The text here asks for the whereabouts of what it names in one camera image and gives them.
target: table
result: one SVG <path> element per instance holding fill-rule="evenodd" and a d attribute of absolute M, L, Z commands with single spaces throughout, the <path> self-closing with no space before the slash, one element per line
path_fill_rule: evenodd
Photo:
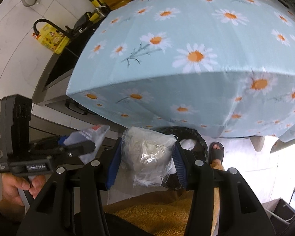
<path fill-rule="evenodd" d="M 295 138 L 295 11 L 277 0 L 136 0 L 84 48 L 67 95 L 125 127 Z"/>

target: yellow plastic jug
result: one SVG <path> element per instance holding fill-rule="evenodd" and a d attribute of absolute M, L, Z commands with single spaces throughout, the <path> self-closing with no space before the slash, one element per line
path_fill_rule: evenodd
<path fill-rule="evenodd" d="M 42 29 L 40 29 L 39 35 L 33 33 L 33 37 L 35 37 L 42 45 L 58 55 L 62 53 L 70 41 L 68 37 L 64 36 L 62 32 L 50 24 L 46 24 Z"/>

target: tile wall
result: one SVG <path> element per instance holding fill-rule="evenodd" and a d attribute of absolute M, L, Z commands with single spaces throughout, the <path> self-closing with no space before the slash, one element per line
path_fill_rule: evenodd
<path fill-rule="evenodd" d="M 53 54 L 32 37 L 37 19 L 73 27 L 86 11 L 94 9 L 88 0 L 38 1 L 32 7 L 24 7 L 21 0 L 4 0 L 0 5 L 0 98 L 16 93 L 31 98 Z"/>

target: fuzzy brown fabric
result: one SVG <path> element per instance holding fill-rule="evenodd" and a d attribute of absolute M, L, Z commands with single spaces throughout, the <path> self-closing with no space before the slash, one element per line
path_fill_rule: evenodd
<path fill-rule="evenodd" d="M 212 163 L 211 168 L 224 170 Z M 183 236 L 189 217 L 193 191 L 161 191 L 143 194 L 104 206 L 114 214 L 155 236 Z M 219 213 L 219 189 L 214 188 L 214 210 L 211 235 Z"/>

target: slipper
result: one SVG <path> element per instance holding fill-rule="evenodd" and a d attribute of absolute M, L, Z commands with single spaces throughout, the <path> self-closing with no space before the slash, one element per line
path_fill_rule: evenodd
<path fill-rule="evenodd" d="M 220 149 L 214 149 L 213 146 L 217 144 Z M 220 142 L 212 142 L 208 149 L 208 163 L 211 164 L 213 160 L 219 159 L 221 164 L 224 158 L 224 146 Z"/>

